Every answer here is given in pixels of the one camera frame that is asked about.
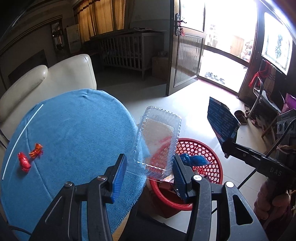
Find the stained glass window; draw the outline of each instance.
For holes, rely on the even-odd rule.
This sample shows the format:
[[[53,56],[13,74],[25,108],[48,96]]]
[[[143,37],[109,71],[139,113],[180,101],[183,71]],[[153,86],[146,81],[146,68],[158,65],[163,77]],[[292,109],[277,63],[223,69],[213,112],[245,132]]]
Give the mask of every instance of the stained glass window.
[[[278,20],[264,14],[265,32],[262,56],[287,74],[292,54],[292,37]]]

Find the cream leather sofa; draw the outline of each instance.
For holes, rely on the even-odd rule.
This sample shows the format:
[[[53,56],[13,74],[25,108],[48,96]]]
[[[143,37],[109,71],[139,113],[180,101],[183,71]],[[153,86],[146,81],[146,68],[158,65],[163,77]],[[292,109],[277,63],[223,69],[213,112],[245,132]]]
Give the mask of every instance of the cream leather sofa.
[[[0,129],[10,139],[25,114],[37,103],[59,94],[96,89],[96,80],[87,54],[65,59],[49,69],[40,65],[17,80],[0,99]],[[0,145],[0,168],[5,148]]]

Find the blue plastic bag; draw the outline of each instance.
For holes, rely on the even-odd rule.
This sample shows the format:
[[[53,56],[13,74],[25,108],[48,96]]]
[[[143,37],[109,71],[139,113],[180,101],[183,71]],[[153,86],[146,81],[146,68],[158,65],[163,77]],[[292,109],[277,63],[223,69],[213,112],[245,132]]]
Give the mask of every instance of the blue plastic bag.
[[[190,166],[191,168],[206,166],[211,164],[211,162],[208,161],[204,156],[199,156],[199,155],[190,156],[187,153],[182,153],[179,156],[183,164],[185,166]]]

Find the round table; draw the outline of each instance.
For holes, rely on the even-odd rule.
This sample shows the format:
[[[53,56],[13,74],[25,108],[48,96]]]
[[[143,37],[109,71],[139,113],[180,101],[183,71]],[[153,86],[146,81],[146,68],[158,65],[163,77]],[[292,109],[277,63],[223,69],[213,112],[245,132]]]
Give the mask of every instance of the round table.
[[[10,225],[32,232],[66,181],[88,183],[104,174],[120,153],[127,154],[137,126],[127,109],[103,91],[83,89],[45,100],[22,119],[7,147],[1,169],[1,202]],[[35,143],[44,153],[26,174],[17,154]],[[126,172],[120,196],[107,204],[111,231],[119,227],[141,194],[145,178]],[[25,233],[16,232],[20,240]],[[88,240],[86,203],[82,238]]]

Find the cardboard box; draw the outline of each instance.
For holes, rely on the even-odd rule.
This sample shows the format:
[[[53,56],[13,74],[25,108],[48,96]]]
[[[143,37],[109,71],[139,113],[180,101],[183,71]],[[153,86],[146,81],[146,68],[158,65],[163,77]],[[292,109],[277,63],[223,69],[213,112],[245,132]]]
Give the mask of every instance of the cardboard box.
[[[168,80],[168,57],[152,58],[152,76],[165,81]]]

